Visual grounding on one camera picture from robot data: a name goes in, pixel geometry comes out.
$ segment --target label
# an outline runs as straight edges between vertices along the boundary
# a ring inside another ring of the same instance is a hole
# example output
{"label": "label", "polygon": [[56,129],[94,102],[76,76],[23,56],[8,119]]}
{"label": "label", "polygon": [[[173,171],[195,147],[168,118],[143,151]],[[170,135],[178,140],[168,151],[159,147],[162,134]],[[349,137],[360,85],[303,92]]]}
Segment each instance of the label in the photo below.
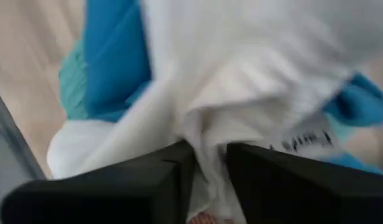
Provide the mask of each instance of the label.
{"label": "label", "polygon": [[321,113],[314,114],[286,133],[269,137],[255,145],[310,159],[342,152],[338,138]]}

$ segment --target white tag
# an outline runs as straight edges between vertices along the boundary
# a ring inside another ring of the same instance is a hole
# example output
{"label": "white tag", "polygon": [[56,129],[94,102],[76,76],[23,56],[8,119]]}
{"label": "white tag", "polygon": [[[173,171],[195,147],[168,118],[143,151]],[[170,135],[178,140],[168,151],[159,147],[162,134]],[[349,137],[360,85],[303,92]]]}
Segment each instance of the white tag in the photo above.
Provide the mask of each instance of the white tag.
{"label": "white tag", "polygon": [[327,118],[317,113],[280,136],[255,143],[255,145],[295,156],[319,159],[342,152]]}

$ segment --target wooden floor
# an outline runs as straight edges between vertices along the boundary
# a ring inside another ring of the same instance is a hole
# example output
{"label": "wooden floor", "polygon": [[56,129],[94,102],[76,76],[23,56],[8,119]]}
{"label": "wooden floor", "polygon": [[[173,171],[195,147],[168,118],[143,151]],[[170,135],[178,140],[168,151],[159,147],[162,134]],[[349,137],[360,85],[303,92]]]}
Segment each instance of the wooden floor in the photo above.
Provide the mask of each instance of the wooden floor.
{"label": "wooden floor", "polygon": [[[81,34],[82,12],[82,0],[0,0],[0,95],[48,177],[48,145],[65,120],[57,72]],[[383,87],[383,61],[371,70]],[[383,167],[383,128],[358,131],[348,148]]]}

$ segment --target beige floor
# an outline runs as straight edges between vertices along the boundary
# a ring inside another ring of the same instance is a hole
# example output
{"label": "beige floor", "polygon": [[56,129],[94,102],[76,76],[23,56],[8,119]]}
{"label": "beige floor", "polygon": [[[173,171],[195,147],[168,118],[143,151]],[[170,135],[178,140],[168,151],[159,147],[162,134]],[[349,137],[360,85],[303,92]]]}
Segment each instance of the beige floor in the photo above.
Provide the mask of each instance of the beige floor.
{"label": "beige floor", "polygon": [[[0,0],[0,95],[47,176],[48,144],[65,119],[57,71],[79,38],[83,0]],[[383,60],[371,66],[383,87]],[[383,128],[361,129],[347,148],[383,167]]]}

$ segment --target white fabric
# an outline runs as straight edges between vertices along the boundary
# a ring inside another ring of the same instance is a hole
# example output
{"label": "white fabric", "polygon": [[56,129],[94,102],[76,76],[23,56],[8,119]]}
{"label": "white fabric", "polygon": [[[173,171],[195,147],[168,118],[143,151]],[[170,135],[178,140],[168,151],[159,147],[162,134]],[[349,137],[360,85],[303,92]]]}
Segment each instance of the white fabric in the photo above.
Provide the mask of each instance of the white fabric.
{"label": "white fabric", "polygon": [[245,223],[222,160],[226,143],[293,127],[338,91],[353,66],[383,50],[383,1],[144,3],[156,81],[66,175],[185,138],[202,169],[189,217],[207,210]]}

